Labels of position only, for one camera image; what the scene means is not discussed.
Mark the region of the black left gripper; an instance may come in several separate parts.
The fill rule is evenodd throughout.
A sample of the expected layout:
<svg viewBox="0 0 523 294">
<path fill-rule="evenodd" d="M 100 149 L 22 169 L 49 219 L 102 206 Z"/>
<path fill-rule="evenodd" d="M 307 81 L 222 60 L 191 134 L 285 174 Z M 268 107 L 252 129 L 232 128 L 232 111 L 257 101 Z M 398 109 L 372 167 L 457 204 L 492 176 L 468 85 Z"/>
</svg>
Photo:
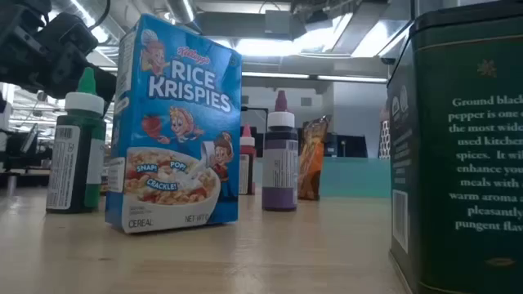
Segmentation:
<svg viewBox="0 0 523 294">
<path fill-rule="evenodd" d="M 29 32 L 17 26 L 16 36 L 21 40 L 17 69 L 21 80 L 17 83 L 27 91 L 44 91 L 52 97 L 63 97 L 75 91 L 83 71 L 88 67 L 87 55 L 98 44 L 83 20 L 62 12 L 40 30 Z M 117 77 L 92 65 L 96 93 L 105 102 L 111 102 L 116 91 Z"/>
</svg>

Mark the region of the red food colouring bottle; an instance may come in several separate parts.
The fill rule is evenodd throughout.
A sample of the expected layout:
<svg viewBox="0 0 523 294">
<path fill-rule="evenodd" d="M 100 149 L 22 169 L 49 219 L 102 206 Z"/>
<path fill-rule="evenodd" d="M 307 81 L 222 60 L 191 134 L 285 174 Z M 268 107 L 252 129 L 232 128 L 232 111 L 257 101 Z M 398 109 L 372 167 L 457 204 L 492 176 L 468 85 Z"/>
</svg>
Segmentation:
<svg viewBox="0 0 523 294">
<path fill-rule="evenodd" d="M 240 137 L 239 194 L 255 194 L 253 165 L 256 155 L 255 138 L 251 133 L 251 127 L 247 124 L 244 126 L 242 136 Z"/>
</svg>

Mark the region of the purple food colouring bottle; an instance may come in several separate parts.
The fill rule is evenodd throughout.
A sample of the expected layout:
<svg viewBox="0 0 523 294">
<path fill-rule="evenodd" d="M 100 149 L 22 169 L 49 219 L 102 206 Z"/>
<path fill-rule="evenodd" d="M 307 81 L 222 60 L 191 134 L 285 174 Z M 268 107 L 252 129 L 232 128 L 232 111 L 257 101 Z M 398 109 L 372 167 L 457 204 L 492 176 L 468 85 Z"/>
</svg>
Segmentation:
<svg viewBox="0 0 523 294">
<path fill-rule="evenodd" d="M 298 134 L 295 115 L 288 109 L 284 90 L 279 90 L 275 110 L 267 115 L 264 135 L 262 208 L 265 211 L 297 209 Z"/>
</svg>

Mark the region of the blue Rice Krispies box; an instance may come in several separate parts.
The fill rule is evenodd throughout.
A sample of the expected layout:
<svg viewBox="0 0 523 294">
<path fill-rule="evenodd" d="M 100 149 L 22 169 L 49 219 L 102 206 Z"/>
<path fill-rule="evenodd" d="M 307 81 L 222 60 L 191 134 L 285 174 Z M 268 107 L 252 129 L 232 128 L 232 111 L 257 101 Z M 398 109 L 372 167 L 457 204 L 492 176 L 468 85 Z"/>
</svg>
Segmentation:
<svg viewBox="0 0 523 294">
<path fill-rule="evenodd" d="M 144 14 L 119 44 L 105 221 L 125 233 L 239 216 L 242 57 Z"/>
</svg>

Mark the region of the green food colouring bottle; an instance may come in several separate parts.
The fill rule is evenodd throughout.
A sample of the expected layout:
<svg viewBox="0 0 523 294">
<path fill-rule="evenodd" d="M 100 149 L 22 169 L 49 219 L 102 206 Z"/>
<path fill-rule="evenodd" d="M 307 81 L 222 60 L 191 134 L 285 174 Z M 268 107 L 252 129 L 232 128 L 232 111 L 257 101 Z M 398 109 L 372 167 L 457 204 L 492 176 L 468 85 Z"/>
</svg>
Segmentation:
<svg viewBox="0 0 523 294">
<path fill-rule="evenodd" d="M 105 156 L 105 101 L 96 94 L 94 70 L 85 68 L 76 91 L 66 94 L 65 115 L 56 120 L 48 213 L 98 209 Z"/>
</svg>

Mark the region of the background office desk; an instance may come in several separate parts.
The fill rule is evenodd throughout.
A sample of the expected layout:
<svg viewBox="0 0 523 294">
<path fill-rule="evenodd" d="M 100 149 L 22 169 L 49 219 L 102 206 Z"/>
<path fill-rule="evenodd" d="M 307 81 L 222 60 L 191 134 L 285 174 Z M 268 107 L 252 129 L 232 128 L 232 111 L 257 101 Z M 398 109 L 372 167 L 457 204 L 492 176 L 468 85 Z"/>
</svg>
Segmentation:
<svg viewBox="0 0 523 294">
<path fill-rule="evenodd" d="M 0 129 L 0 194 L 21 187 L 47 186 L 52 147 L 39 139 L 38 125 L 28 131 Z"/>
</svg>

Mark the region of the ceiling light strip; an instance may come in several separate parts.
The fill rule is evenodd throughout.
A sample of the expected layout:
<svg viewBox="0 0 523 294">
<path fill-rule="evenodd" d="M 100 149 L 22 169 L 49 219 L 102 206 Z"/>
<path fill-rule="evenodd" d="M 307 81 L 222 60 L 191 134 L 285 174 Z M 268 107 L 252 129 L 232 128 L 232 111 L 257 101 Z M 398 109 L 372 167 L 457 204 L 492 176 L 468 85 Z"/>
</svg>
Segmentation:
<svg viewBox="0 0 523 294">
<path fill-rule="evenodd" d="M 372 78 L 359 76 L 333 76 L 333 75 L 317 75 L 316 78 L 321 81 L 328 82 L 362 82 L 362 83 L 387 83 L 387 78 Z"/>
<path fill-rule="evenodd" d="M 308 74 L 299 73 L 266 73 L 266 72 L 242 72 L 243 77 L 248 78 L 278 78 L 278 79 L 299 79 L 307 80 L 310 78 Z"/>
</svg>

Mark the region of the orange snack bag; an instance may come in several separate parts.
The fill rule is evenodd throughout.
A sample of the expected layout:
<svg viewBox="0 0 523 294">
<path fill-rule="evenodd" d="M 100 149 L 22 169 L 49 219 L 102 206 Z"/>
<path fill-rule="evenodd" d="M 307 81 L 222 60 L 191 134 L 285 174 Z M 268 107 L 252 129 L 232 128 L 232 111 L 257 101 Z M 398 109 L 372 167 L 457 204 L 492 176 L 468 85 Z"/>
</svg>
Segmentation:
<svg viewBox="0 0 523 294">
<path fill-rule="evenodd" d="M 301 200 L 320 199 L 320 176 L 324 161 L 324 141 L 330 116 L 324 115 L 304 124 L 298 176 L 297 197 Z"/>
</svg>

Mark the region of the teal plastic bin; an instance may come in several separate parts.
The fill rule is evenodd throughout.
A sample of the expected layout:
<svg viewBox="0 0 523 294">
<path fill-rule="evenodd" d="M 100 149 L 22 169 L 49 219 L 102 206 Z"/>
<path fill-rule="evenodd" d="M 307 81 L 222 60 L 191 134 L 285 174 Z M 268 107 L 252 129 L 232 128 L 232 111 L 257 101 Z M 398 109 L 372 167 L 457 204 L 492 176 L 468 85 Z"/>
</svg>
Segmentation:
<svg viewBox="0 0 523 294">
<path fill-rule="evenodd" d="M 390 161 L 324 157 L 320 198 L 390 198 Z"/>
</svg>

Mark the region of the dark green pepper tin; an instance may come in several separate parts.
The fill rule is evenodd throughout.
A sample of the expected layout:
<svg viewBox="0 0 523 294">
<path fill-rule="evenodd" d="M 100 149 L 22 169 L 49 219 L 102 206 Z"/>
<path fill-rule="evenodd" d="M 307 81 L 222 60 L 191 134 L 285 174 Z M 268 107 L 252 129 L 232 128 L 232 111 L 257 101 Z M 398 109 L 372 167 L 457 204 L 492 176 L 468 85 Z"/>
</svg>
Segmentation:
<svg viewBox="0 0 523 294">
<path fill-rule="evenodd" d="M 387 94 L 409 293 L 523 294 L 523 0 L 419 16 Z"/>
</svg>

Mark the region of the silver ceiling duct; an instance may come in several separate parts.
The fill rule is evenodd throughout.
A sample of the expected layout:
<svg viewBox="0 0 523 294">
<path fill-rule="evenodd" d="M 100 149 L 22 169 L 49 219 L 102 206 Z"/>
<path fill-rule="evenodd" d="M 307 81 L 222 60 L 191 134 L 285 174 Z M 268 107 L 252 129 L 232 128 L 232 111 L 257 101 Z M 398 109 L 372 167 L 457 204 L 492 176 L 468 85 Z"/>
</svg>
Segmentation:
<svg viewBox="0 0 523 294">
<path fill-rule="evenodd" d="M 193 0 L 165 0 L 172 18 L 182 24 L 189 24 L 196 18 Z"/>
</svg>

